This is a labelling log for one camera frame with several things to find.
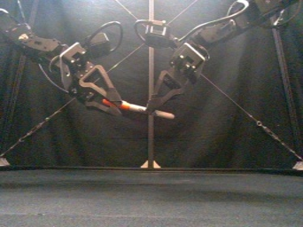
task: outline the metal rod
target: metal rod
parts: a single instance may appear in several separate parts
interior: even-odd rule
[[[154,0],[150,0],[150,20],[154,20]],[[154,94],[154,63],[155,63],[155,50],[150,47],[150,94],[151,99]],[[154,168],[154,116],[149,115],[149,168]]]
[[[31,15],[30,15],[30,20],[29,20],[29,25],[33,27],[35,25],[35,20],[37,20],[37,10],[38,10],[38,5],[39,5],[39,0],[34,1],[33,4],[33,10],[31,10]],[[27,57],[25,55],[21,56],[19,58],[19,63],[18,63],[18,69],[17,69],[17,74],[14,75],[13,78],[13,84],[15,85],[9,94],[7,98],[7,104],[6,104],[6,114],[5,114],[5,119],[3,119],[3,126],[2,130],[5,132],[2,143],[0,143],[0,150],[6,150],[9,146],[9,137],[13,129],[13,120],[14,120],[14,114],[15,114],[15,109],[17,109],[17,99],[18,99],[18,94],[19,94],[19,88],[21,88],[21,83],[22,83],[22,77],[25,73],[25,67],[26,67],[26,62],[27,62]]]
[[[298,114],[297,114],[297,106],[294,101],[294,95],[293,95],[293,89],[290,84],[290,76],[289,76],[289,70],[288,70],[288,60],[286,60],[286,53],[284,49],[284,43],[281,38],[281,33],[278,29],[273,29],[274,39],[276,39],[276,45],[277,45],[277,56],[280,61],[280,67],[281,67],[281,74],[282,74],[282,81],[285,85],[285,92],[286,92],[286,98],[288,98],[288,110],[289,110],[289,117],[290,117],[290,124],[293,128],[293,136],[294,136],[294,144],[297,147],[297,150],[302,152],[302,134],[300,129],[300,123],[298,123]]]

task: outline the black backdrop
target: black backdrop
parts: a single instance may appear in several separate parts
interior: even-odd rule
[[[33,3],[22,1],[27,19]],[[197,25],[226,15],[234,0],[157,0],[155,19],[171,21],[173,33],[182,37]],[[17,1],[0,1],[18,18]],[[110,70],[110,78],[129,102],[146,106],[149,100],[149,47],[135,35],[135,17],[149,19],[149,1],[53,0],[39,1],[37,34],[71,45],[110,22],[125,27],[122,47],[97,59]],[[281,29],[288,53],[292,88],[302,128],[302,15]],[[115,43],[118,30],[107,34]],[[27,60],[13,118],[7,102],[17,84],[19,55],[2,44],[2,149],[49,117],[70,100],[47,81],[39,67]],[[171,50],[155,51],[155,75],[169,68]],[[296,145],[286,92],[277,58],[273,31],[256,27],[212,49],[205,75],[237,103]],[[51,75],[59,82],[58,75]],[[162,107],[175,120],[155,118],[155,160],[167,168],[292,168],[296,156],[265,133],[236,104],[206,79],[187,87],[186,94]],[[46,127],[6,156],[15,165],[139,167],[149,154],[149,117],[123,112],[122,117],[90,111],[74,101]]]

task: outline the black cable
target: black cable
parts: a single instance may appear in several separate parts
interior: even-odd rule
[[[187,33],[187,35],[186,35],[179,41],[183,42],[183,41],[185,41],[185,40],[186,40],[186,39],[187,39],[198,30],[201,30],[202,28],[210,27],[210,26],[213,26],[213,25],[216,25],[216,24],[218,24],[218,23],[222,23],[222,22],[225,22],[225,21],[228,21],[228,20],[233,20],[233,19],[237,18],[240,15],[242,15],[242,14],[246,12],[246,10],[248,10],[248,8],[249,8],[249,6],[250,6],[250,3],[248,2],[248,0],[237,0],[237,2],[233,4],[233,6],[234,6],[237,3],[241,3],[241,4],[245,5],[245,8],[244,8],[240,12],[237,12],[237,13],[234,13],[233,15],[226,16],[226,17],[224,17],[224,18],[221,18],[221,19],[218,19],[218,20],[213,20],[213,21],[206,22],[205,24],[197,26],[197,27]]]
[[[66,89],[63,89],[63,88],[53,81],[53,79],[51,79],[50,76],[47,75],[47,72],[46,72],[43,66],[42,66],[41,64],[38,64],[38,65],[39,65],[39,68],[41,68],[41,70],[42,70],[42,72],[43,72],[43,75],[46,76],[46,78],[47,78],[47,80],[51,82],[51,84],[53,84],[59,90],[62,90],[63,92],[69,93],[69,91],[67,91]]]
[[[122,24],[118,22],[118,21],[113,21],[105,25],[101,26],[101,28],[93,33],[93,35],[90,36],[89,40],[86,41],[86,45],[90,49],[90,45],[91,45],[91,40],[94,39],[94,37],[101,33],[101,31],[106,28],[106,27],[110,27],[110,26],[118,26],[119,29],[121,29],[121,39],[119,39],[119,43],[118,45],[115,46],[115,48],[113,48],[110,50],[110,53],[115,52],[115,50],[119,49],[121,47],[121,43],[122,43],[122,39],[123,39],[123,27],[122,27]]]
[[[147,23],[151,23],[151,21],[150,21],[150,20],[138,20],[137,23],[134,24],[135,33],[137,33],[138,37],[142,39],[142,41],[143,41],[145,43],[146,43],[146,39],[145,39],[145,37],[142,36],[142,34],[141,34],[139,30],[138,30],[138,26],[139,26],[141,24],[147,24]]]
[[[268,26],[268,25],[260,25],[260,26],[262,28],[265,28],[265,29],[273,29],[273,28],[281,28],[281,27],[284,27],[298,16],[298,14],[301,12],[301,9],[302,9],[302,5],[303,5],[303,0],[300,0],[300,2],[298,2],[298,9],[297,9],[294,15],[284,23],[278,23],[280,20],[281,20],[281,18],[282,18],[282,15],[284,15],[284,14],[281,14],[281,16],[278,17],[278,19],[277,19],[277,21],[274,22],[273,25],[270,25],[270,26]]]

